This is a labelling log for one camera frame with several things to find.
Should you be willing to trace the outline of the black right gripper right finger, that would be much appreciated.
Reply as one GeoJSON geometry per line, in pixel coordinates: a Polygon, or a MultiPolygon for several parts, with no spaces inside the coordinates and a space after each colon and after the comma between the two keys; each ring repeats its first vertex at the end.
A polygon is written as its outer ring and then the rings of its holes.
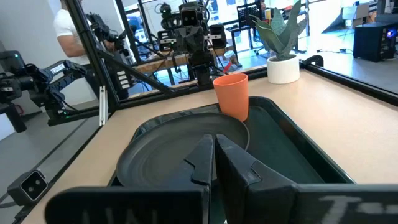
{"type": "Polygon", "coordinates": [[[222,134],[216,136],[215,160],[228,223],[290,222],[295,182],[222,134]]]}

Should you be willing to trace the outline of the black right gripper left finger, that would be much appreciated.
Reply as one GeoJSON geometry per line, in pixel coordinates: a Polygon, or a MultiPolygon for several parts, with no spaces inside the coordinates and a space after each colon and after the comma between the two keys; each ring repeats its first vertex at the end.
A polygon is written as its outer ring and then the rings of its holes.
{"type": "Polygon", "coordinates": [[[214,147],[213,136],[205,134],[197,142],[193,151],[184,159],[191,170],[189,174],[191,183],[211,189],[214,147]]]}

